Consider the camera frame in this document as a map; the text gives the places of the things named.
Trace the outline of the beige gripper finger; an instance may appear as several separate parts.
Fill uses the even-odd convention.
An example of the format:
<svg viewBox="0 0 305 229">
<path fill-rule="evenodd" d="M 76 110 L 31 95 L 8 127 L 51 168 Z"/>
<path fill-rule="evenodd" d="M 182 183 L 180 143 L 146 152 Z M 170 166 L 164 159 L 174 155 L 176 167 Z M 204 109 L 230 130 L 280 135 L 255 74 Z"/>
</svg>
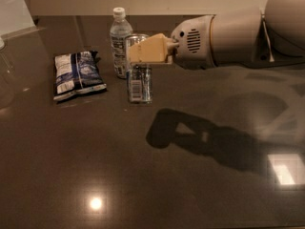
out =
<svg viewBox="0 0 305 229">
<path fill-rule="evenodd" d="M 175 42 L 163 33 L 155 34 L 132 45 L 128 49 L 128 60 L 131 63 L 163 61 L 167 56 L 172 55 L 173 49 L 178 46 L 178 42 Z"/>
<path fill-rule="evenodd" d="M 171 65 L 173 63 L 173 57 L 167 56 L 163 61 L 142 61 L 142 64 L 152 64 L 152 65 Z"/>
</svg>

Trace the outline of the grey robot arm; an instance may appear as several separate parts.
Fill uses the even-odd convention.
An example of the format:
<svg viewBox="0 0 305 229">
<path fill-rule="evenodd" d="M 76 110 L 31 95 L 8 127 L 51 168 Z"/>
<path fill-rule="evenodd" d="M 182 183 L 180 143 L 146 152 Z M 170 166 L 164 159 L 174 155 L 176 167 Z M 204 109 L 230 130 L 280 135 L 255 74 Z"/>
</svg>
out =
<svg viewBox="0 0 305 229">
<path fill-rule="evenodd" d="M 252 69 L 305 62 L 305 0 L 268 0 L 266 7 L 203 15 L 167 37 L 153 35 L 127 49 L 132 64 L 175 63 L 188 70 Z"/>
</svg>

